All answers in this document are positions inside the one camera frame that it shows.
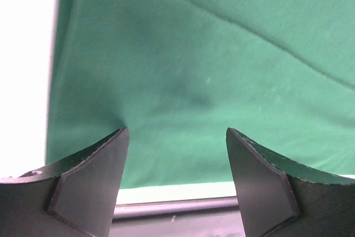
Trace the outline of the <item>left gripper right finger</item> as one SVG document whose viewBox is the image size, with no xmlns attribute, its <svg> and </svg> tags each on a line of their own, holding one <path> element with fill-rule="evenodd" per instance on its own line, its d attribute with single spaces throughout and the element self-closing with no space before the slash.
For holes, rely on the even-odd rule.
<svg viewBox="0 0 355 237">
<path fill-rule="evenodd" d="M 303 165 L 234 128 L 226 146 L 246 236 L 354 236 L 354 179 Z"/>
</svg>

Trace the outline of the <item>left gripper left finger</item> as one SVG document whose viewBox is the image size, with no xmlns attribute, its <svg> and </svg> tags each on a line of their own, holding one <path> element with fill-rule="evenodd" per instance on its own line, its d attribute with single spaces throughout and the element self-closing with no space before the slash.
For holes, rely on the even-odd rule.
<svg viewBox="0 0 355 237">
<path fill-rule="evenodd" d="M 108 236 L 129 146 L 121 128 L 18 178 L 1 179 L 1 236 Z"/>
</svg>

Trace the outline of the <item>green t shirt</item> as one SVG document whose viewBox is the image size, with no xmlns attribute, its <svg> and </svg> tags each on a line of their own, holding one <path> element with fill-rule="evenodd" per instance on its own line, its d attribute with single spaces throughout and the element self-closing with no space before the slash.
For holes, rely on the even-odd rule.
<svg viewBox="0 0 355 237">
<path fill-rule="evenodd" d="M 118 128 L 123 188 L 230 181 L 235 128 L 354 173 L 354 0 L 60 0 L 46 162 Z"/>
</svg>

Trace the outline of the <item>aluminium front rail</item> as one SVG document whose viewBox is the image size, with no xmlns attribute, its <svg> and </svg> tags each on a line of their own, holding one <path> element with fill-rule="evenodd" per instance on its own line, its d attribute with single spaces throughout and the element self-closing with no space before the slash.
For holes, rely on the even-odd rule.
<svg viewBox="0 0 355 237">
<path fill-rule="evenodd" d="M 115 206 L 114 209 L 113 220 L 135 219 L 146 216 L 166 215 L 233 207 L 238 207 L 238 200 L 236 196 L 189 200 L 171 200 L 136 204 L 118 204 Z"/>
</svg>

